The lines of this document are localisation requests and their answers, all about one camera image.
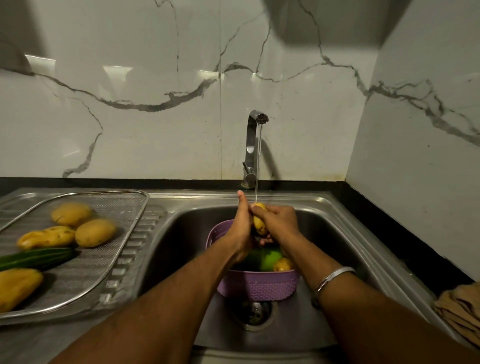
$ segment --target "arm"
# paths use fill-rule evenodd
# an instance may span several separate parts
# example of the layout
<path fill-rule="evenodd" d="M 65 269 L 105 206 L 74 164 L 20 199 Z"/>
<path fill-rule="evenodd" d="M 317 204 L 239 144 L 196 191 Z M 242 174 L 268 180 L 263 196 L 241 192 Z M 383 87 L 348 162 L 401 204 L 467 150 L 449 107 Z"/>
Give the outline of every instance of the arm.
<path fill-rule="evenodd" d="M 252 207 L 302 273 L 310 289 L 341 265 L 298 231 L 292 207 Z M 480 356 L 418 315 L 343 273 L 322 289 L 318 303 L 352 363 L 480 363 Z"/>
<path fill-rule="evenodd" d="M 93 327 L 50 364 L 186 363 L 224 273 L 251 246 L 245 195 L 228 233 L 138 300 Z"/>

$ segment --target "chrome faucet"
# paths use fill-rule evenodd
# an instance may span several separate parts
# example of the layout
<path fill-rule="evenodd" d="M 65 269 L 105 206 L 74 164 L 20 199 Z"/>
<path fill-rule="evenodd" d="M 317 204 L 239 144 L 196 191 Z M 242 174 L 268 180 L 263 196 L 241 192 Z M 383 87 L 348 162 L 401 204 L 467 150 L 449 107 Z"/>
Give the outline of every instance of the chrome faucet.
<path fill-rule="evenodd" d="M 247 149 L 245 151 L 245 161 L 243 163 L 243 182 L 244 188 L 255 188 L 257 182 L 255 155 L 255 138 L 257 135 L 257 124 L 265 124 L 268 116 L 258 110 L 253 110 L 248 116 L 247 123 Z"/>

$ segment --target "black countertop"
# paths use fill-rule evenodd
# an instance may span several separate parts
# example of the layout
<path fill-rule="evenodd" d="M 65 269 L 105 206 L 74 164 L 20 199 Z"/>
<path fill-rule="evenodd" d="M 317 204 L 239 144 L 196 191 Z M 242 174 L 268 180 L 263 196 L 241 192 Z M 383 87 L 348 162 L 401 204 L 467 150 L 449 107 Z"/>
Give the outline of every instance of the black countertop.
<path fill-rule="evenodd" d="M 129 180 L 91 178 L 17 178 L 0 177 L 0 196 L 21 187 L 105 188 L 105 189 L 176 189 L 225 190 L 240 189 L 237 180 Z M 438 255 L 430 246 L 355 191 L 346 182 L 260 181 L 263 191 L 330 191 L 362 224 L 364 224 L 410 271 L 437 297 L 445 290 L 473 280 Z"/>

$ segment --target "beige cloth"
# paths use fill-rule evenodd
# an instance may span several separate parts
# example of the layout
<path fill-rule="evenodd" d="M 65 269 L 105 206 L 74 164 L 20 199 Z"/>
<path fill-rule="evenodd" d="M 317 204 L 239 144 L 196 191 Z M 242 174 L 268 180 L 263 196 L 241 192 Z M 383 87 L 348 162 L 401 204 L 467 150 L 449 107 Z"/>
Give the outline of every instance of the beige cloth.
<path fill-rule="evenodd" d="M 433 307 L 460 335 L 480 347 L 480 282 L 443 292 Z"/>

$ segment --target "running water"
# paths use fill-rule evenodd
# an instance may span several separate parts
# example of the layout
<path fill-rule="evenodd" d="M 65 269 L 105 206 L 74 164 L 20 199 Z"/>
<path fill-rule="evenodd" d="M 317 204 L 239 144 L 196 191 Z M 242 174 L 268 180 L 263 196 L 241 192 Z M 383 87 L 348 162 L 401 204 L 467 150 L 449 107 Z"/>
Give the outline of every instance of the running water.
<path fill-rule="evenodd" d="M 263 124 L 260 124 L 260 132 L 258 135 L 258 153 L 257 153 L 257 180 L 255 181 L 255 203 L 257 202 L 258 195 L 258 180 L 260 179 L 260 152 L 262 151 L 262 128 Z"/>

